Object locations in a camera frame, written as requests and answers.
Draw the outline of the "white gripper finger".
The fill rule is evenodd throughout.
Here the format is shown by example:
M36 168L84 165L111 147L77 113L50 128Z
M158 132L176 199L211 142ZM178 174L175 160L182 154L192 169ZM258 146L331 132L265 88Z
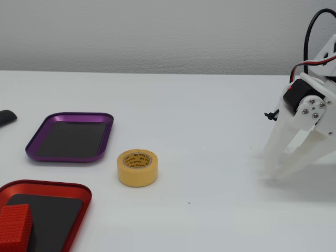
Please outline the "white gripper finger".
M326 155L326 136L313 130L325 112L324 101L318 96L307 96L293 113L283 99L277 106L278 118L265 147L264 168L274 179L282 179L310 165ZM301 146L283 162L278 161L283 151L299 131L309 131Z
M274 127L274 158L278 161L282 152L298 133L292 126L276 125ZM307 165L329 154L329 138L322 133L312 130L302 142L301 146L274 171L274 178L280 180L296 173Z

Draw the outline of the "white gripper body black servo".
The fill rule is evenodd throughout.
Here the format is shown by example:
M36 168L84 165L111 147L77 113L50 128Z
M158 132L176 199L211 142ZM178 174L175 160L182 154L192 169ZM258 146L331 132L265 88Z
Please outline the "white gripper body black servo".
M291 83L283 100L293 114L290 123L294 127L335 136L335 77L323 82L304 73Z

